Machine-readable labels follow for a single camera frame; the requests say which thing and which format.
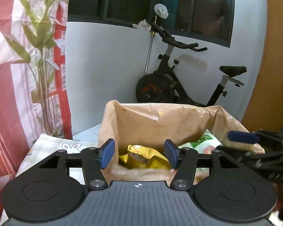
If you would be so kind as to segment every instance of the cartoon bunny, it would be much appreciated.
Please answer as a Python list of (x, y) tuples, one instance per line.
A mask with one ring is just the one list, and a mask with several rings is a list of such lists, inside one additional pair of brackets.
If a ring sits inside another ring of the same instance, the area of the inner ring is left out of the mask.
[(81, 144), (74, 144), (72, 147), (69, 144), (62, 144), (62, 149), (65, 149), (68, 154), (80, 153), (80, 147)]

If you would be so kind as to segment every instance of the window frame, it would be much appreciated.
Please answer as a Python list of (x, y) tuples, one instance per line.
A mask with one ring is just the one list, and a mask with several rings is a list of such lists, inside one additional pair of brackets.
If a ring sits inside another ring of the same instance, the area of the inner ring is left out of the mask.
[[(148, 15), (147, 21), (153, 20), (155, 14), (152, 8), (157, 3), (159, 3), (159, 0), (151, 0), (150, 13)], [(92, 23), (101, 23), (101, 24), (112, 24), (112, 25), (119, 25), (119, 26), (132, 28), (132, 24), (130, 22), (120, 20), (120, 19), (107, 18), (108, 5), (109, 5), (109, 0), (105, 0), (102, 19), (98, 16), (68, 15), (68, 21), (69, 22), (92, 22)], [(195, 0), (191, 0), (188, 31), (192, 31), (194, 10), (195, 10)], [(227, 40), (221, 40), (218, 38), (208, 37), (208, 36), (200, 35), (194, 32), (189, 33), (188, 31), (180, 31), (180, 30), (175, 30), (175, 29), (169, 30), (169, 31), (173, 35), (189, 37), (189, 38), (193, 38), (197, 40), (211, 42), (211, 43), (218, 44), (224, 47), (230, 47), (232, 32), (233, 32), (233, 24), (234, 24), (234, 13), (235, 13), (235, 0), (231, 0), (230, 25), (229, 25), (229, 32), (228, 32)]]

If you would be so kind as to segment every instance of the stationary bike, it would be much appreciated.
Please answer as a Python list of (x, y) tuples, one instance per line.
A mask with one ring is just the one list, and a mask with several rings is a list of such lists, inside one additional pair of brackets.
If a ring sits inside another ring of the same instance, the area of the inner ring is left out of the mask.
[(158, 33), (162, 37), (162, 41), (168, 44), (167, 51), (164, 55), (159, 55), (161, 60), (159, 67), (152, 74), (144, 75), (136, 85), (136, 99), (138, 103), (176, 103), (188, 104), (199, 107), (206, 107), (215, 105), (219, 96), (222, 94), (224, 97), (227, 92), (224, 91), (227, 81), (235, 83), (235, 86), (244, 86), (244, 83), (234, 79), (233, 77), (247, 72), (245, 66), (220, 66), (220, 70), (225, 73), (222, 76), (221, 82), (217, 85), (214, 93), (212, 94), (208, 103), (202, 104), (193, 101), (183, 88), (176, 74), (174, 68), (179, 64), (179, 60), (174, 60), (174, 65), (171, 67), (168, 64), (170, 55), (174, 47), (181, 49), (191, 49), (195, 52), (206, 51), (207, 48), (196, 48), (198, 43), (185, 44), (176, 41), (175, 38), (161, 26), (156, 23), (152, 24), (152, 31)]

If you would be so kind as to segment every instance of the silver pole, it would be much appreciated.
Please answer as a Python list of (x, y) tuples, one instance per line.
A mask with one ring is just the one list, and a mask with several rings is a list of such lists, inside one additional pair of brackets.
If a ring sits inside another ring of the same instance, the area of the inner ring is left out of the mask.
[(152, 50), (153, 39), (154, 39), (154, 32), (151, 32), (151, 39), (150, 39), (150, 45), (149, 45), (149, 50), (148, 50), (148, 55), (147, 55), (145, 75), (147, 74), (147, 71), (148, 71), (148, 66), (149, 66), (149, 61), (150, 61), (150, 55), (151, 55), (151, 50)]

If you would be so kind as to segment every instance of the teal curtain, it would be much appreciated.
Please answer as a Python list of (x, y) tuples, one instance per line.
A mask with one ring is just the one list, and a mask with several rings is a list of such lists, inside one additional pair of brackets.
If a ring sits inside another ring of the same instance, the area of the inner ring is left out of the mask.
[(177, 16), (178, 0), (159, 0), (159, 3), (164, 4), (167, 7), (169, 16), (167, 19), (159, 19), (158, 23), (167, 30), (174, 30)]

